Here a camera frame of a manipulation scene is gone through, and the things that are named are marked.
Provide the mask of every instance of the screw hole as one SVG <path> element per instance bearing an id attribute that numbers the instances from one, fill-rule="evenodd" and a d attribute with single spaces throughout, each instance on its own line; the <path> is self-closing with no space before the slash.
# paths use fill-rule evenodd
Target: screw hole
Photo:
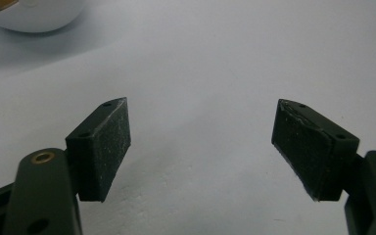
<path id="1" fill-rule="evenodd" d="M 343 134 L 337 134 L 338 139 L 346 139 L 345 135 Z"/>
<path id="2" fill-rule="evenodd" d="M 38 234 L 44 231 L 48 227 L 49 221 L 46 218 L 41 218 L 38 219 L 34 222 L 32 222 L 28 229 L 27 232 L 28 234 Z"/>
<path id="3" fill-rule="evenodd" d="M 85 133 L 79 134 L 78 137 L 85 138 L 85 137 L 88 137 L 90 135 L 91 135 L 90 132 L 85 132 Z"/>

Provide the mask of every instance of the white table surface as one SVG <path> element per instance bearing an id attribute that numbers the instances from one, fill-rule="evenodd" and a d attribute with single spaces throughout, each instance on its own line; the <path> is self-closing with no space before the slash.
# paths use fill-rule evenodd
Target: white table surface
<path id="1" fill-rule="evenodd" d="M 52 33 L 0 28 L 0 187 L 126 96 L 130 147 L 85 234 L 347 234 L 271 145 L 277 100 L 376 149 L 376 1 L 93 0 Z"/>

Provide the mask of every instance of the white background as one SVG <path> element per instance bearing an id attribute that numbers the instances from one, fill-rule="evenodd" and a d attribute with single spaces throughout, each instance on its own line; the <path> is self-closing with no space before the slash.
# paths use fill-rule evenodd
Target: white background
<path id="1" fill-rule="evenodd" d="M 0 187 L 126 96 L 130 147 L 85 234 L 347 234 L 271 145 L 279 98 L 376 149 L 376 1 L 93 0 L 67 27 L 0 28 Z"/>

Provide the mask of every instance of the brass insert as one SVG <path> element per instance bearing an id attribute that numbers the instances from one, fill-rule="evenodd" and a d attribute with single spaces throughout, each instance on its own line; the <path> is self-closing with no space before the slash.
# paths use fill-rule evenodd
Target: brass insert
<path id="1" fill-rule="evenodd" d="M 42 152 L 32 157 L 31 162 L 35 165 L 45 164 L 56 157 L 52 152 Z"/>

